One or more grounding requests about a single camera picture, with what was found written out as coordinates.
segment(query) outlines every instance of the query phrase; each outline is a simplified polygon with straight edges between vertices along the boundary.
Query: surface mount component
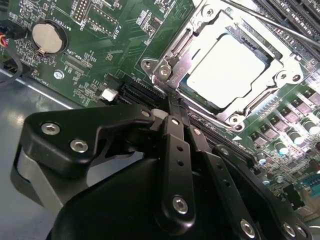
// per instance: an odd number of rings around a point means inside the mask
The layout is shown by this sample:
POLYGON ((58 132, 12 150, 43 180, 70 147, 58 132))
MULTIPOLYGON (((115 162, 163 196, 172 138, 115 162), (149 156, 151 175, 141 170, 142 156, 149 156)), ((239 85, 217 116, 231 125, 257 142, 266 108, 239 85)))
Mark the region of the surface mount component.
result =
POLYGON ((294 106, 296 109, 298 109, 299 112, 302 114, 309 114, 312 112, 312 109, 300 98, 297 98, 292 102, 292 106, 294 106))
POLYGON ((161 58, 142 59, 154 85, 177 90, 212 122, 232 130, 284 85, 303 80, 297 56, 256 18, 219 0, 195 5, 161 58))
POLYGON ((33 47, 43 56, 61 53, 67 47, 65 30, 52 20, 37 22, 31 33, 33 47))

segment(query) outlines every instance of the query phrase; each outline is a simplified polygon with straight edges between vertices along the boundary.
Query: hex bolt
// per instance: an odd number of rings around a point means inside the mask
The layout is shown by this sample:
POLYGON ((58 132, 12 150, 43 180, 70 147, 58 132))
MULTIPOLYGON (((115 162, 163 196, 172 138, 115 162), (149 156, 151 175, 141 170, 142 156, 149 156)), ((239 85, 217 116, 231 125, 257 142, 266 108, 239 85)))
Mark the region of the hex bolt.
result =
POLYGON ((46 122, 41 125, 41 131, 47 135, 56 135, 60 133, 60 127, 52 122, 46 122))
POLYGON ((175 196, 172 200, 173 208, 180 214, 186 214, 188 212, 187 202, 180 196, 175 196))
POLYGON ((77 153, 84 153, 88 150, 88 144, 81 139, 74 139, 70 142, 70 148, 77 153))
POLYGON ((255 233, 255 230, 254 228, 251 226, 251 224, 245 220, 245 219, 242 219, 240 221, 240 226, 241 226, 241 229, 242 231, 251 239, 254 239, 255 236, 256 236, 256 233, 255 233))

